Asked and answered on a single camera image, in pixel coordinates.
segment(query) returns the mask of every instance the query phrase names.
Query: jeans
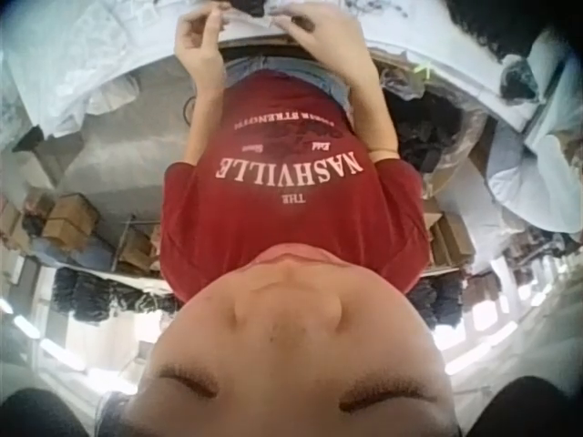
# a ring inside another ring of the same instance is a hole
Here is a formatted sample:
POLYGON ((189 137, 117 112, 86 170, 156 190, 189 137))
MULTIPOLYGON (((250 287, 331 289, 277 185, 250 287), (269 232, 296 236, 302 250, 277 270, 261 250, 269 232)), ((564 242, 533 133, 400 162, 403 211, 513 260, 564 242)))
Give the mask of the jeans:
POLYGON ((317 86, 350 113, 348 87, 339 77, 313 61, 292 57, 252 56, 230 61, 226 67, 227 87, 257 71, 273 70, 317 86))

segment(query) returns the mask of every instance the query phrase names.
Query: floor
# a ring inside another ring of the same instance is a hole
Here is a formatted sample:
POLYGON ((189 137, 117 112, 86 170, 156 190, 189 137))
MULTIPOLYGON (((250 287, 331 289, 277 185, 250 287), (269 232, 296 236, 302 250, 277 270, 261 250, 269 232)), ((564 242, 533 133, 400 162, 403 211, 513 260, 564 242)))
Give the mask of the floor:
POLYGON ((180 158, 189 129, 182 112, 193 92, 175 58, 140 68, 135 77, 141 92, 134 102, 87 116, 80 138, 38 150, 59 192, 81 192, 99 209, 97 232, 114 245, 130 214, 159 219, 164 171, 180 158))

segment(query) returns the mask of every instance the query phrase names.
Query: eye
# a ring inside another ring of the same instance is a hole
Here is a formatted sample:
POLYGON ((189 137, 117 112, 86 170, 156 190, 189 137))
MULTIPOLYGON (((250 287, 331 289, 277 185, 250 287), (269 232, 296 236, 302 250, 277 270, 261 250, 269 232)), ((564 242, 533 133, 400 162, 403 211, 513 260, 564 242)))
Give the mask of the eye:
POLYGON ((180 366, 169 365, 161 369, 158 377, 176 381, 204 399, 214 399, 219 394, 218 384, 202 371, 192 371, 180 366))
POLYGON ((417 382, 395 380, 376 384, 360 383, 342 396, 338 407, 342 412, 352 414, 391 399, 433 401, 432 398, 424 394, 423 387, 417 382))

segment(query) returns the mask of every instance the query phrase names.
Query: fluorescent light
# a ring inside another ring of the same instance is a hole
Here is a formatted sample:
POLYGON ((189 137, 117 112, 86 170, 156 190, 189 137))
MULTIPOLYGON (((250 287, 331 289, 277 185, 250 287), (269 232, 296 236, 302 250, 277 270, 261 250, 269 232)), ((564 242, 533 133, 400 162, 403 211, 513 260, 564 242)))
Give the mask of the fluorescent light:
POLYGON ((492 349, 489 343, 482 343, 472 350, 460 355, 455 360, 449 361, 445 365, 445 373, 449 376, 455 375, 476 361, 484 358, 492 349))
POLYGON ((12 309, 12 307, 10 306, 10 304, 2 298, 0 298, 0 310, 5 312, 6 314, 14 314, 15 313, 14 310, 12 309))
POLYGON ((532 289, 530 288, 530 284, 525 284, 518 287, 518 297, 520 300, 527 300, 531 294, 532 289))
POLYGON ((539 307, 545 301, 546 298, 547 298, 547 295, 546 294, 544 294, 544 293, 538 293, 530 301, 530 306, 531 307, 539 307))
POLYGON ((86 384, 99 394, 105 394, 108 391, 121 391, 133 395, 138 392, 138 386, 118 376, 117 371, 90 369, 87 373, 86 384))
POLYGON ((440 351, 453 348, 465 340, 464 323, 460 322, 455 328, 448 325, 437 325, 433 332, 435 346, 440 351))
POLYGON ((14 319, 15 325, 30 339, 40 339, 40 332, 35 328, 30 321, 22 316, 16 316, 14 319))
POLYGON ((40 347, 74 371, 83 371, 85 369, 85 363, 79 357, 61 348, 51 340, 42 339, 40 347))
POLYGON ((505 314, 510 314, 510 305, 508 304, 508 298, 504 295, 501 295, 498 300, 500 301, 500 309, 505 314))
POLYGON ((498 320, 496 304, 492 300, 479 302, 472 308, 476 330, 487 330, 498 320))
POLYGON ((504 328, 500 329, 498 332, 495 332, 490 337, 488 337, 488 343, 490 346, 494 347, 500 344, 502 341, 507 339, 512 332, 517 330, 518 325, 515 321, 510 321, 507 323, 504 328))

